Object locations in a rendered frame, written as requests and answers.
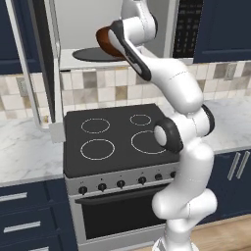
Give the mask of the black glass oven door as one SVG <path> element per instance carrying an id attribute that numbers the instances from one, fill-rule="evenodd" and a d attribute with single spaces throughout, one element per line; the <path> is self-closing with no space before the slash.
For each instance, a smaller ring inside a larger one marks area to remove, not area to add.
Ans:
<path id="1" fill-rule="evenodd" d="M 98 237 L 108 237 L 163 224 L 165 221 L 158 219 L 153 213 L 153 196 L 98 205 L 77 204 L 76 199 L 85 197 L 72 197 L 71 207 L 77 242 L 83 244 Z"/>

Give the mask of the navy drawer front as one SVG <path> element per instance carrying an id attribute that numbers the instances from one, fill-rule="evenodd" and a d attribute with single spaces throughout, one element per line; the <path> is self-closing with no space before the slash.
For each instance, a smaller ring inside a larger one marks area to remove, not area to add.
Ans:
<path id="1" fill-rule="evenodd" d="M 41 221 L 40 227 L 34 227 L 8 233 L 3 232 L 3 229 L 6 226 L 16 226 L 38 221 Z M 56 227 L 52 218 L 51 210 L 49 208 L 22 211 L 0 217 L 0 239 L 2 241 L 41 236 L 42 234 L 54 232 L 55 230 Z"/>
<path id="2" fill-rule="evenodd" d="M 0 196 L 23 192 L 27 192 L 26 199 L 1 202 L 0 213 L 40 205 L 47 201 L 44 184 L 42 182 L 32 182 L 27 184 L 0 187 Z"/>
<path id="3" fill-rule="evenodd" d="M 57 236 L 47 236 L 0 246 L 0 251 L 62 251 Z"/>

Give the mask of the navy wall cupboard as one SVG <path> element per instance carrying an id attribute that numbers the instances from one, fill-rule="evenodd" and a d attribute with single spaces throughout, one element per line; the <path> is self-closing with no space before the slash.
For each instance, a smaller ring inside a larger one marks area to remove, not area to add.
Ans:
<path id="1" fill-rule="evenodd" d="M 193 63 L 251 60 L 251 0 L 203 0 Z"/>
<path id="2" fill-rule="evenodd" d="M 14 0 L 18 23 L 25 48 L 28 69 L 40 73 L 40 63 L 27 0 Z M 0 0 L 0 75 L 23 72 L 5 0 Z"/>

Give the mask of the black hob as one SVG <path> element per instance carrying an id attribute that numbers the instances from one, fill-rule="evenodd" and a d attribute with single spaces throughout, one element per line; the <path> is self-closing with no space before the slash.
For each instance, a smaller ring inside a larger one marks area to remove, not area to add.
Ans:
<path id="1" fill-rule="evenodd" d="M 155 122 L 163 117 L 155 104 L 68 112 L 65 175 L 77 178 L 176 163 L 178 155 L 154 137 Z"/>

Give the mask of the brown bowl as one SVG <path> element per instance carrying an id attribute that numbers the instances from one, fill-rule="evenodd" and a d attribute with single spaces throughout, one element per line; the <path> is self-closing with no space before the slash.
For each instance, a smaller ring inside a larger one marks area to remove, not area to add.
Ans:
<path id="1" fill-rule="evenodd" d="M 96 40 L 100 48 L 107 54 L 117 58 L 124 58 L 124 55 L 112 46 L 108 37 L 109 28 L 107 26 L 101 27 L 96 31 Z"/>

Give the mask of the white microwave door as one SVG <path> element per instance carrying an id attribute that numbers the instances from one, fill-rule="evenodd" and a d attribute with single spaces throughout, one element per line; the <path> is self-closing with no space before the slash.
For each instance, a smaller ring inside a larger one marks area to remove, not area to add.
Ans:
<path id="1" fill-rule="evenodd" d="M 60 77 L 61 44 L 57 27 L 54 0 L 26 0 L 31 18 L 32 30 L 38 54 L 38 62 L 47 97 L 51 122 L 44 126 L 38 112 L 31 83 L 24 40 L 17 18 L 14 0 L 5 0 L 21 69 L 25 78 L 27 95 L 30 101 L 34 123 L 42 132 L 49 132 L 53 143 L 66 141 L 64 109 Z"/>

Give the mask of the steel oven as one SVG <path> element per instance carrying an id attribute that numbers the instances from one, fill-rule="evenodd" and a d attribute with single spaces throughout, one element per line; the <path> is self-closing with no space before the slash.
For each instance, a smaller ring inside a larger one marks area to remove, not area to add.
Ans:
<path id="1" fill-rule="evenodd" d="M 67 178 L 78 251 L 129 251 L 151 246 L 165 222 L 151 207 L 178 164 Z"/>

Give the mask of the white microwave oven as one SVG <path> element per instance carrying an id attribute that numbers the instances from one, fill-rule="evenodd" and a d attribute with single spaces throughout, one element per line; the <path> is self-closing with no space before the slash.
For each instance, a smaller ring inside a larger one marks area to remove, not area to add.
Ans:
<path id="1" fill-rule="evenodd" d="M 98 46 L 96 31 L 121 14 L 123 0 L 45 0 L 50 3 L 48 18 L 53 21 L 56 49 L 60 50 L 60 70 L 125 67 L 127 62 L 85 62 L 73 57 L 78 49 Z M 144 44 L 142 54 L 169 58 L 173 55 L 179 0 L 147 0 L 158 21 L 156 38 Z"/>

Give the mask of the dark microwave turntable plate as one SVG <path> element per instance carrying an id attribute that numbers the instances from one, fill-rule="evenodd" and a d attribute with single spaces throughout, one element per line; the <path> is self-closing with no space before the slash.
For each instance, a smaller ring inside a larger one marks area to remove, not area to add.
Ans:
<path id="1" fill-rule="evenodd" d="M 123 58 L 113 57 L 107 54 L 100 47 L 75 50 L 73 52 L 73 57 L 80 61 L 95 63 L 120 62 L 123 60 Z"/>

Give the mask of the grey wall socket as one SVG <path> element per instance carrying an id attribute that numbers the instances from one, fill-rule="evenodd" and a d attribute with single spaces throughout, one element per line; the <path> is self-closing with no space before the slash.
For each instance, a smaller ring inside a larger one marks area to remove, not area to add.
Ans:
<path id="1" fill-rule="evenodd" d="M 27 97 L 28 93 L 27 93 L 27 89 L 26 89 L 26 85 L 25 85 L 25 79 L 23 77 L 18 77 L 17 84 L 18 84 L 18 88 L 19 88 L 19 92 L 20 92 L 21 96 Z"/>
<path id="2" fill-rule="evenodd" d="M 237 67 L 236 63 L 230 63 L 227 66 L 225 80 L 233 80 L 233 76 L 235 74 L 236 67 Z"/>

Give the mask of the navy cupboard door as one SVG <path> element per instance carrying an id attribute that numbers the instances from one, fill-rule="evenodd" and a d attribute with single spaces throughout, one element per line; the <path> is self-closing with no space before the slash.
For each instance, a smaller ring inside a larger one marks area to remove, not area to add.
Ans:
<path id="1" fill-rule="evenodd" d="M 250 157 L 239 180 L 239 192 L 241 210 L 247 214 L 251 214 L 251 150 Z"/>
<path id="2" fill-rule="evenodd" d="M 216 212 L 203 219 L 200 225 L 219 221 L 223 217 L 226 205 L 226 194 L 231 185 L 231 181 L 227 179 L 227 175 L 235 153 L 236 152 L 230 152 L 215 156 L 214 167 L 207 187 L 215 193 L 218 206 Z"/>

